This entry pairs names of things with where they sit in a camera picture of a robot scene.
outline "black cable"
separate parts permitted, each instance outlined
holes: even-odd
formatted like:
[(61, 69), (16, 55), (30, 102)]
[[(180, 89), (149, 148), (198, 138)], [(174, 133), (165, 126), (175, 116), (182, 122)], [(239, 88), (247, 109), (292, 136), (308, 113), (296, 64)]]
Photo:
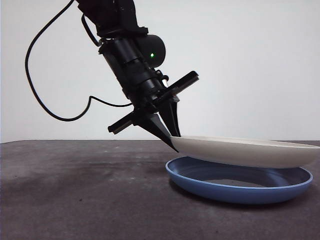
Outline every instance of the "black cable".
[(32, 42), (30, 43), (30, 46), (26, 52), (26, 56), (25, 56), (25, 61), (24, 61), (24, 67), (25, 67), (25, 73), (26, 73), (26, 77), (28, 79), (28, 82), (29, 82), (29, 85), (31, 87), (31, 90), (32, 90), (32, 93), (33, 95), (35, 96), (36, 100), (38, 101), (38, 103), (41, 105), (41, 107), (52, 117), (54, 117), (55, 119), (58, 119), (60, 121), (65, 121), (65, 122), (71, 122), (71, 121), (75, 121), (79, 118), (81, 118), (89, 109), (90, 107), (90, 104), (91, 104), (91, 99), (94, 99), (94, 100), (97, 100), (99, 101), (100, 103), (103, 103), (103, 104), (106, 104), (106, 105), (109, 105), (109, 106), (112, 106), (112, 107), (119, 107), (119, 108), (122, 108), (122, 107), (127, 107), (127, 106), (130, 106), (132, 105), (132, 103), (129, 103), (129, 104), (125, 104), (125, 105), (117, 105), (117, 104), (112, 104), (112, 103), (109, 103), (109, 102), (106, 102), (106, 101), (103, 101), (95, 96), (89, 96), (89, 100), (88, 100), (88, 103), (87, 103), (87, 106), (86, 108), (84, 109), (84, 111), (79, 114), (78, 116), (76, 117), (72, 117), (72, 118), (64, 118), (64, 117), (60, 117), (58, 115), (55, 115), (53, 112), (51, 112), (46, 106), (45, 104), (41, 101), (40, 97), (38, 96), (36, 90), (35, 90), (35, 87), (32, 83), (32, 80), (31, 80), (31, 76), (30, 76), (30, 73), (29, 73), (29, 57), (30, 57), (30, 53), (31, 53), (31, 50), (34, 46), (34, 44), (36, 43), (36, 41), (38, 40), (38, 38), (41, 36), (41, 34), (55, 21), (57, 20), (58, 17), (60, 17), (70, 6), (71, 4), (74, 2), (74, 0), (71, 0), (57, 15), (55, 15), (38, 33), (37, 35), (34, 37), (34, 39), (32, 40)]
[(92, 40), (92, 42), (94, 43), (94, 45), (96, 45), (97, 47), (100, 47), (101, 46), (101, 42), (98, 42), (97, 39), (95, 38), (95, 36), (92, 34), (87, 22), (86, 22), (86, 17), (84, 14), (82, 14), (82, 17), (81, 17), (81, 22), (82, 22), (82, 25), (86, 31), (86, 33), (89, 35), (89, 38)]

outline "white backdrop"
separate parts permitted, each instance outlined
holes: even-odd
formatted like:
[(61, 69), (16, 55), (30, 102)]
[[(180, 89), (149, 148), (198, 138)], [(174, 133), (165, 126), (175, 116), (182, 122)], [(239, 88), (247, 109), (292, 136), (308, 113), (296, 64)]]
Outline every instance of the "white backdrop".
[[(130, 126), (107, 126), (132, 110), (93, 101), (75, 122), (55, 120), (28, 85), (24, 57), (34, 35), (67, 0), (1, 1), (1, 141), (155, 139)], [(191, 70), (200, 80), (179, 95), (183, 135), (269, 140), (320, 139), (319, 0), (135, 0), (138, 24), (166, 45), (159, 69), (173, 83)], [(35, 45), (30, 72), (56, 114), (78, 115), (94, 95), (128, 100), (97, 54), (73, 3)]]

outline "dark gray table surface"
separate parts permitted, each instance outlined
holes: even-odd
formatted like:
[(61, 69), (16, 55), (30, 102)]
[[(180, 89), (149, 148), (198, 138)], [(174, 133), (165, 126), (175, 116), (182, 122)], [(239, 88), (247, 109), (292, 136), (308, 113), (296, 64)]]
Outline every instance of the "dark gray table surface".
[[(320, 146), (320, 141), (299, 141)], [(318, 240), (320, 161), (283, 203), (204, 199), (169, 180), (181, 156), (157, 140), (1, 144), (2, 240)]]

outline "plate rim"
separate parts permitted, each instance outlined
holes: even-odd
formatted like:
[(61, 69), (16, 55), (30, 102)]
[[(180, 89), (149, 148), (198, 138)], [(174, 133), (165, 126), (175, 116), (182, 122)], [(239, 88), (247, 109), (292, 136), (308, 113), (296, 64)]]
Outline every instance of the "plate rim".
[(300, 187), (300, 186), (304, 186), (304, 185), (307, 185), (309, 183), (312, 182), (312, 180), (314, 179), (314, 176), (312, 175), (312, 173), (310, 171), (308, 171), (307, 169), (303, 168), (303, 167), (295, 167), (297, 169), (302, 169), (304, 170), (305, 172), (307, 172), (309, 174), (309, 179), (307, 181), (304, 181), (304, 182), (301, 182), (301, 183), (298, 183), (298, 184), (294, 184), (294, 185), (289, 185), (289, 186), (271, 186), (271, 187), (268, 187), (268, 186), (264, 186), (264, 187), (257, 187), (257, 186), (233, 186), (233, 185), (226, 185), (226, 184), (219, 184), (219, 183), (213, 183), (213, 182), (207, 182), (207, 181), (201, 181), (201, 180), (197, 180), (197, 179), (194, 179), (194, 178), (191, 178), (191, 177), (187, 177), (187, 176), (183, 176), (181, 174), (178, 174), (174, 171), (172, 171), (170, 168), (169, 168), (169, 164), (172, 163), (173, 161), (175, 160), (178, 160), (178, 159), (181, 159), (181, 158), (192, 158), (192, 159), (196, 159), (196, 160), (199, 160), (199, 161), (204, 161), (204, 162), (208, 162), (208, 163), (211, 163), (211, 164), (214, 164), (215, 162), (212, 162), (212, 161), (205, 161), (205, 160), (201, 160), (201, 159), (197, 159), (197, 158), (194, 158), (194, 157), (190, 157), (190, 156), (180, 156), (180, 157), (176, 157), (170, 161), (168, 161), (166, 164), (165, 164), (165, 169), (179, 177), (179, 178), (183, 178), (183, 179), (186, 179), (186, 180), (189, 180), (189, 181), (192, 181), (192, 182), (196, 182), (196, 183), (200, 183), (200, 184), (205, 184), (205, 185), (210, 185), (210, 186), (218, 186), (218, 187), (225, 187), (225, 188), (233, 188), (233, 189), (247, 189), (247, 190), (276, 190), (276, 189), (290, 189), (290, 188), (296, 188), (296, 187)]

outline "white plate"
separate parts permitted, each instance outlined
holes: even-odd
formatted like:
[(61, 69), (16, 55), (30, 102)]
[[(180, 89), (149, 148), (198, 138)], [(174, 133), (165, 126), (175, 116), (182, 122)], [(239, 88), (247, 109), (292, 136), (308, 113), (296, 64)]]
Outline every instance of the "white plate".
[(172, 136), (182, 154), (205, 161), (258, 168), (297, 168), (320, 159), (320, 146), (230, 137)]

